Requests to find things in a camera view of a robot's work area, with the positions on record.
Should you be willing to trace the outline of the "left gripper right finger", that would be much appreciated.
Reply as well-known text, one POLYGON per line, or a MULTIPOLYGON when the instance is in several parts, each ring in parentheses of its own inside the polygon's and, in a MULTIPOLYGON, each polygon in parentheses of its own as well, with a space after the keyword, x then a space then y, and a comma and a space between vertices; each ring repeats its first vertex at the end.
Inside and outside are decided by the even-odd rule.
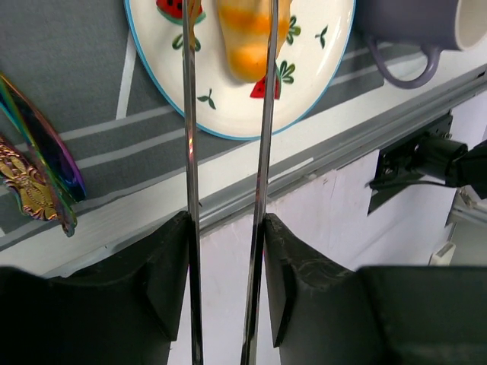
POLYGON ((486 269, 350 271, 265 219, 272 341, 283 364, 484 364, 486 269))

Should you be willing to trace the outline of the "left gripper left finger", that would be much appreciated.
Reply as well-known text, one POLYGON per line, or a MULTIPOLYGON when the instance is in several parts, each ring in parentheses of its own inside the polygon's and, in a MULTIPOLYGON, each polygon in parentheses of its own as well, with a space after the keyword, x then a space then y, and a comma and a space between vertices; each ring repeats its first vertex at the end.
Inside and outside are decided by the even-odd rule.
POLYGON ((1 269, 3 364, 165 364, 188 269, 181 211, 131 246, 62 278, 1 269))

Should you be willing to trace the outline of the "silver metal tongs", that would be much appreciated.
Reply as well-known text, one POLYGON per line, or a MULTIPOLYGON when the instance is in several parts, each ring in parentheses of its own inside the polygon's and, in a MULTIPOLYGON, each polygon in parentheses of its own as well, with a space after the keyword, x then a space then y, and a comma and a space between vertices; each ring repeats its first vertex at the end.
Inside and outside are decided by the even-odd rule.
MULTIPOLYGON (((196 71, 194 25, 199 1, 183 2, 183 96, 186 136, 186 189, 190 217, 189 289, 191 308, 192 363, 203 364, 202 292, 199 229, 199 180, 196 136, 196 71)), ((266 89, 263 101, 263 120, 259 146, 259 166, 256 181, 256 201, 253 214, 253 232, 250 247, 250 266, 247 282, 247 303, 243 331, 241 364, 256 363, 258 342, 259 298, 262 278, 272 121, 274 111, 277 41, 279 35, 279 3, 271 2, 270 35, 267 49, 266 89)))

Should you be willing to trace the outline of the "striped yellow croissant roll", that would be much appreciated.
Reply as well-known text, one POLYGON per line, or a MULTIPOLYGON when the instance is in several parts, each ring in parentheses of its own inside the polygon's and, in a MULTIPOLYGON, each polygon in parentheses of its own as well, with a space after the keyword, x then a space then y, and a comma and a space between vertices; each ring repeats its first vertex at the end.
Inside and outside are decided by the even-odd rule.
POLYGON ((228 67, 239 82, 255 83, 266 75, 271 4, 266 0, 217 2, 228 67))

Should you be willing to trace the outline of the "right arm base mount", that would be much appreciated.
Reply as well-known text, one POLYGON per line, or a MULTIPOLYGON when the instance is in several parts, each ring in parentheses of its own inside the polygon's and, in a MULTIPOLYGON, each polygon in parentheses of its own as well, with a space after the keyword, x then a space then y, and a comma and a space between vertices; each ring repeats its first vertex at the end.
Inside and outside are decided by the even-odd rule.
POLYGON ((435 119, 404 138, 380 150, 368 212, 376 211, 421 178, 449 183, 454 163, 468 152, 467 144, 452 139, 451 113, 435 119))

